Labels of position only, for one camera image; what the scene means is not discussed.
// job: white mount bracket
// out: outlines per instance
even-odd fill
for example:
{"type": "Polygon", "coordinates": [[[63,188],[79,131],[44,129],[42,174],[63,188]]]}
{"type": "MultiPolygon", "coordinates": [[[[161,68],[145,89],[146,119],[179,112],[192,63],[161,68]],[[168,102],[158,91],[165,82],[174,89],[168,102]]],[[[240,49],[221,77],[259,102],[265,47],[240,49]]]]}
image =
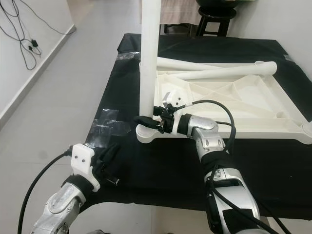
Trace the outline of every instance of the white mount bracket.
{"type": "Polygon", "coordinates": [[[70,165],[73,168],[74,175],[81,175],[86,178],[93,185],[93,192],[97,192],[100,189],[100,184],[92,174],[91,159],[93,156],[93,149],[83,144],[76,144],[73,146],[70,165]]]}

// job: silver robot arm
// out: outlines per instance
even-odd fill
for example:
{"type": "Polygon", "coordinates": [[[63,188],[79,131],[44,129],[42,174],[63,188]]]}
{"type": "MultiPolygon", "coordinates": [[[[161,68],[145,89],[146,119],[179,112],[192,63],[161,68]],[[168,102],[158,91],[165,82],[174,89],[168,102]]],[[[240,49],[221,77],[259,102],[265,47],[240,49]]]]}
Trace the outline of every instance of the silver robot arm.
{"type": "Polygon", "coordinates": [[[207,189],[207,217],[210,229],[216,234],[264,234],[267,231],[246,222],[210,188],[212,168],[215,189],[234,205],[260,219],[259,209],[230,155],[224,151],[225,143],[218,133],[218,124],[209,118],[186,114],[181,117],[178,133],[194,139],[200,162],[203,165],[207,189]]]}
{"type": "MultiPolygon", "coordinates": [[[[222,106],[215,101],[206,100],[206,102],[222,106]]],[[[235,168],[232,157],[225,150],[226,145],[218,133],[218,124],[210,118],[190,114],[182,115],[176,120],[174,113],[186,107],[186,105],[178,107],[179,103],[181,104],[179,95],[176,92],[169,92],[163,99],[164,107],[154,107],[154,116],[160,116],[160,121],[149,117],[136,117],[135,122],[157,129],[161,133],[172,133],[173,128],[177,127],[175,132],[195,140],[198,157],[204,169],[208,223],[215,234],[267,234],[266,230],[242,217],[216,194],[219,193],[248,217],[253,217],[254,221],[260,220],[257,203],[241,173],[235,168]],[[212,173],[214,173],[213,182],[211,182],[212,173]]]]}
{"type": "Polygon", "coordinates": [[[34,224],[31,234],[66,234],[85,201],[78,187],[65,183],[45,203],[43,214],[34,224]]]}
{"type": "Polygon", "coordinates": [[[96,156],[94,149],[83,144],[74,145],[71,159],[73,175],[45,203],[43,214],[30,234],[67,234],[88,195],[100,188],[100,182],[107,180],[114,185],[119,182],[105,170],[118,149],[119,146],[114,145],[96,156]]]}

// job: white wall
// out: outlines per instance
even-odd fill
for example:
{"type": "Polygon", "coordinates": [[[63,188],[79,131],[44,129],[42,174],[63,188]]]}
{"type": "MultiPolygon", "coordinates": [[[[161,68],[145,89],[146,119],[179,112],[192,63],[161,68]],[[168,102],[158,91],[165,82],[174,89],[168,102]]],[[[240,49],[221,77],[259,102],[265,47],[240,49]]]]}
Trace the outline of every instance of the white wall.
{"type": "MultiPolygon", "coordinates": [[[[66,0],[24,1],[40,17],[60,32],[67,32],[73,26],[66,0]]],[[[13,13],[11,0],[1,0],[1,3],[9,13],[13,13]]],[[[19,42],[7,37],[0,31],[0,118],[15,99],[16,95],[18,95],[20,89],[32,78],[40,65],[64,37],[64,35],[58,34],[48,28],[22,2],[16,0],[16,3],[19,7],[20,18],[24,22],[31,37],[38,42],[39,47],[43,50],[43,54],[41,58],[36,56],[38,63],[36,68],[28,71],[20,53],[19,42]]],[[[17,37],[2,11],[0,11],[0,25],[7,33],[17,37]]]]}
{"type": "Polygon", "coordinates": [[[229,37],[275,39],[312,80],[312,1],[255,0],[237,7],[229,37]]]}

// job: white tiled floor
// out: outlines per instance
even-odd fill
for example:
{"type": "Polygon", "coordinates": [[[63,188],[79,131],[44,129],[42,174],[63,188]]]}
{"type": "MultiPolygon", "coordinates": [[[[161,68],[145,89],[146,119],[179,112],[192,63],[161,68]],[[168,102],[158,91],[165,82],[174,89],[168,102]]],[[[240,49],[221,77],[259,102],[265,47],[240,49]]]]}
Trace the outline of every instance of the white tiled floor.
{"type": "MultiPolygon", "coordinates": [[[[0,131],[1,233],[16,232],[24,195],[44,165],[68,145],[84,142],[122,36],[140,33],[138,0],[88,0],[86,8],[78,11],[72,13],[79,21],[77,32],[0,131]]],[[[65,158],[39,181],[26,209],[24,234],[70,172],[69,158],[65,158]]],[[[83,212],[71,233],[103,229],[112,234],[186,234],[192,230],[201,234],[208,233],[207,227],[201,212],[105,203],[83,212]],[[193,228],[179,225],[180,218],[193,228]]]]}

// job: fabric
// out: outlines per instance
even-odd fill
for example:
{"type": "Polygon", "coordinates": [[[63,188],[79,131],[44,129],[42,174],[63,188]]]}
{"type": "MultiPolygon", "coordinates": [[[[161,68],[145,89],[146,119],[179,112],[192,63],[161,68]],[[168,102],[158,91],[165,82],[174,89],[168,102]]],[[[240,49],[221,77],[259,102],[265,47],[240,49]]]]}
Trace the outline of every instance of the fabric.
{"type": "MultiPolygon", "coordinates": [[[[140,35],[126,34],[118,52],[140,49],[140,35]]],[[[306,119],[312,120],[312,83],[302,70],[285,59],[275,40],[160,36],[158,55],[191,62],[252,63],[275,61],[274,75],[306,119]]],[[[191,139],[155,139],[138,142],[133,122],[139,113],[139,57],[115,62],[99,104],[117,109],[117,120],[130,123],[125,137],[112,136],[121,145],[109,172],[120,179],[117,188],[102,185],[82,210],[101,202],[120,202],[205,210],[202,166],[191,139]]],[[[312,219],[312,146],[292,139],[236,139],[233,160],[254,195],[278,217],[312,219]]],[[[259,205],[260,213],[269,216],[259,205]]]]}
{"type": "MultiPolygon", "coordinates": [[[[160,24],[190,23],[199,25],[201,19],[196,0],[162,0],[160,24]]],[[[140,0],[140,19],[142,19],[142,0],[140,0]]]]}

